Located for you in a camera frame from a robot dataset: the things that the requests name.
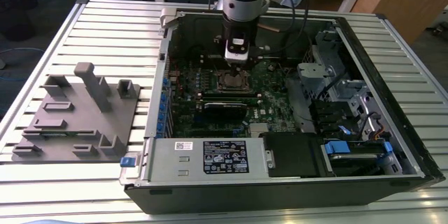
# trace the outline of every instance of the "metal bracket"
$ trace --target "metal bracket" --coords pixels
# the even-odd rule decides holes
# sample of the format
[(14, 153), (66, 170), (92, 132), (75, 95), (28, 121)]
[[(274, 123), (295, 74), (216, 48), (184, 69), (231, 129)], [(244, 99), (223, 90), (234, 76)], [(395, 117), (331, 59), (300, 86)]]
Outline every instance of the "metal bracket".
[(168, 28), (174, 25), (174, 22), (178, 18), (178, 8), (164, 8), (160, 12), (160, 25), (163, 28)]
[(264, 155), (266, 155), (266, 164), (268, 166), (268, 169), (274, 169), (275, 168), (275, 161), (274, 161), (274, 153), (271, 150), (264, 151)]

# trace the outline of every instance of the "green circuit board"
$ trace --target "green circuit board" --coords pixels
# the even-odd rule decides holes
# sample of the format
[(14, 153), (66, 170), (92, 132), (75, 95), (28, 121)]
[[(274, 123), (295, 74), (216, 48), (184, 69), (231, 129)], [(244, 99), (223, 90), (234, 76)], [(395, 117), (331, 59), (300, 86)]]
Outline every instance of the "green circuit board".
[[(242, 72), (244, 80), (235, 81), (227, 76), (228, 70), (175, 63), (171, 67), (174, 137), (250, 137), (252, 123), (267, 123), (270, 131), (296, 131), (286, 89), (287, 71), (291, 70), (282, 69), (278, 63), (262, 61), (251, 71)], [(206, 120), (200, 111), (210, 102), (246, 104), (244, 119)]]

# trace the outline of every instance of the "floor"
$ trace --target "floor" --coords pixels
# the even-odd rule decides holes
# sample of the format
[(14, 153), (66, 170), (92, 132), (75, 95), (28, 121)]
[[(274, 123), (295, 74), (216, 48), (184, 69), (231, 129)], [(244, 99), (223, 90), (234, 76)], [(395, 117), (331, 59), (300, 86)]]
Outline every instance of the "floor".
[[(23, 42), (10, 42), (0, 35), (0, 51), (8, 48), (34, 47), (46, 49), (64, 22), (66, 16), (76, 0), (39, 0), (39, 6), (28, 11), (38, 36)], [(208, 0), (168, 0), (171, 2), (202, 3)], [(426, 31), (412, 45), (416, 54), (436, 76), (442, 85), (448, 89), (448, 36), (435, 37)], [(39, 51), (11, 51), (0, 55), (7, 67), (0, 70), (0, 77), (26, 79), (39, 62)], [(14, 102), (24, 81), (6, 81), (0, 79), (0, 118)]]

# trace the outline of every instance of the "black side panel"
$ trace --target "black side panel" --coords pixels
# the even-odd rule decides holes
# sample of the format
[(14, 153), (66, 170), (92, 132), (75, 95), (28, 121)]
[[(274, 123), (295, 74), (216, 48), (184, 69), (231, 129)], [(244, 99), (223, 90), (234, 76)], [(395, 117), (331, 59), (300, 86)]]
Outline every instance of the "black side panel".
[(419, 163), (422, 171), (426, 173), (428, 177), (432, 177), (435, 182), (444, 181), (446, 178), (440, 171), (440, 168), (431, 157), (431, 154), (427, 150), (427, 147), (412, 127), (412, 124), (402, 110), (400, 104), (395, 99), (391, 90), (387, 87), (387, 84), (382, 78), (382, 75), (374, 65), (374, 62), (364, 50), (364, 47), (358, 40), (356, 34), (350, 27), (350, 24), (346, 18), (338, 18), (338, 22), (340, 24), (340, 28), (343, 30), (343, 34), (348, 40), (348, 44), (355, 52), (355, 55), (360, 61), (363, 70), (372, 82), (372, 86), (379, 94), (382, 99), (382, 103), (391, 115), (392, 121), (399, 129), (402, 137), (410, 147), (412, 155)]
[(406, 178), (283, 185), (128, 186), (124, 191), (147, 214), (158, 215), (367, 205), (424, 182)]

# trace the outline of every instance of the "blue drive latch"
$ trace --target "blue drive latch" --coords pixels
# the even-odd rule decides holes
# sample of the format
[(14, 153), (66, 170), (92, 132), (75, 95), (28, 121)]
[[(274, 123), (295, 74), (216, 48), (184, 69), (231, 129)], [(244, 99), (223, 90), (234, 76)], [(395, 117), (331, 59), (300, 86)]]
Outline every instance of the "blue drive latch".
[(326, 144), (327, 154), (342, 154), (350, 153), (351, 149), (348, 148), (348, 143), (346, 141), (330, 141)]

